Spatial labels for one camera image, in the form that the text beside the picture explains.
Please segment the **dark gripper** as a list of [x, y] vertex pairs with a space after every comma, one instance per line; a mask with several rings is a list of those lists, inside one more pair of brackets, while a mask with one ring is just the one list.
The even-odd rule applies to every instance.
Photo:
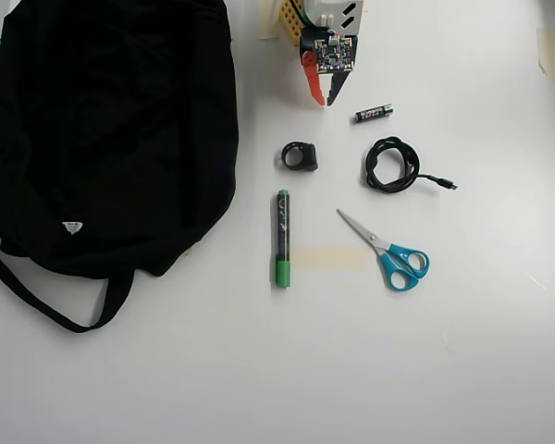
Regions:
[[317, 70], [339, 70], [331, 73], [327, 105], [333, 105], [355, 65], [356, 36], [334, 31], [304, 28], [300, 39], [301, 63], [310, 93], [320, 105], [325, 105]]

